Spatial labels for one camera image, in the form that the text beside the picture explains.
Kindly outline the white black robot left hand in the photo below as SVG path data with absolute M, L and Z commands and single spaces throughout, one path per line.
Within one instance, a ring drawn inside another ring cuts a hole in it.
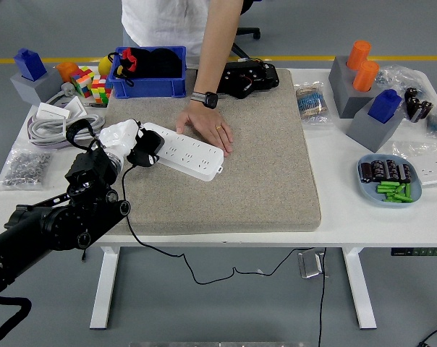
M 153 166 L 159 159 L 158 151 L 164 145 L 161 135 L 146 129 L 134 119 L 102 129 L 99 140 L 104 152 L 119 171 L 125 162 L 134 166 Z

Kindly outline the person's left hand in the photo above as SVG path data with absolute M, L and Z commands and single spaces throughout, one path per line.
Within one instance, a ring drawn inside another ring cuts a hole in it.
M 190 101 L 177 117 L 177 134 L 182 134 L 187 125 L 210 145 L 222 149 L 225 158 L 232 153 L 232 129 L 215 109 L 207 108 L 197 101 Z

